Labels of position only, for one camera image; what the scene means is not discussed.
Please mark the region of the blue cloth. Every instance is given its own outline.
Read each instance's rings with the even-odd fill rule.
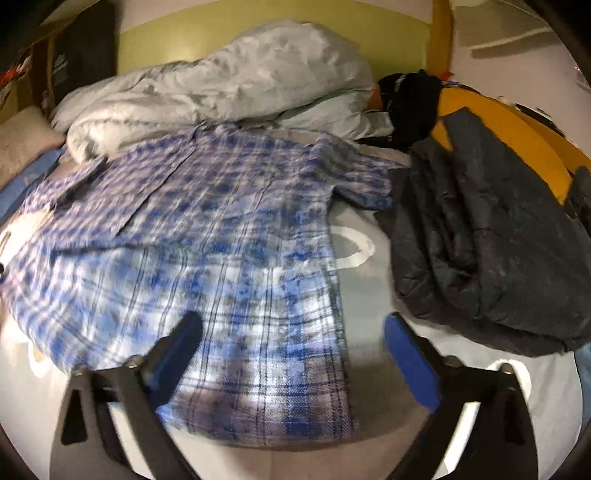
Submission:
[[[322,135],[299,145],[221,125],[145,142],[41,185],[53,205],[0,289],[63,371],[145,353],[186,310],[203,342],[163,420],[246,445],[352,432],[328,208],[388,205],[387,170]]]
[[[577,372],[579,373],[583,393],[582,434],[589,420],[591,420],[591,343],[586,343],[575,351],[574,361],[577,364]]]
[[[45,152],[0,190],[0,225],[18,210],[27,194],[57,167],[63,149]]]

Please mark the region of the plaid shirt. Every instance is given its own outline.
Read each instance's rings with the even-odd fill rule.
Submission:
[[[333,191],[383,209],[391,161],[322,135],[188,129],[48,181],[54,216],[8,266],[2,298],[63,371],[146,353],[186,310],[204,337],[164,421],[246,445],[352,432]]]

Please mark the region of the white duvet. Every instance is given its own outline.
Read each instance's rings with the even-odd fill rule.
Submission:
[[[52,126],[81,163],[207,121],[388,135],[385,113],[362,113],[374,80],[356,45],[324,27],[286,20],[232,40],[204,60],[149,67],[75,90]]]

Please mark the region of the mattress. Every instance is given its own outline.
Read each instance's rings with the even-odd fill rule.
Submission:
[[[277,135],[301,142],[307,138],[296,132]],[[402,154],[387,154],[393,160],[406,161]],[[511,355],[412,319],[392,294],[389,243],[372,212],[335,199],[330,224],[342,294],[349,399],[356,433],[342,445],[262,450],[232,447],[206,437],[171,431],[199,475],[204,480],[385,478],[427,417],[426,409],[414,401],[383,345],[384,318],[400,309],[415,331],[429,338],[442,355],[455,355],[466,365],[479,368],[501,359],[520,362],[531,384],[526,390],[540,478],[549,478],[574,446],[581,426],[582,394],[573,354],[534,359]],[[13,242],[18,243],[19,238],[30,234],[30,225],[23,222],[21,231],[22,235],[13,232]],[[9,242],[6,255],[11,248]],[[51,443],[67,377],[35,353],[6,312],[2,312],[1,319],[0,369],[4,372],[4,384],[0,389],[0,424],[29,467],[44,480],[48,478]],[[117,409],[112,411],[132,467],[150,478],[125,416]]]

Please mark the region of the yellow bag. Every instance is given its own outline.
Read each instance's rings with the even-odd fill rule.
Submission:
[[[439,99],[439,117],[468,107],[495,135],[527,163],[548,184],[562,204],[571,175],[580,166],[591,170],[589,160],[578,148],[544,124],[498,100],[460,87],[445,87]],[[447,150],[452,145],[439,120],[432,136]]]

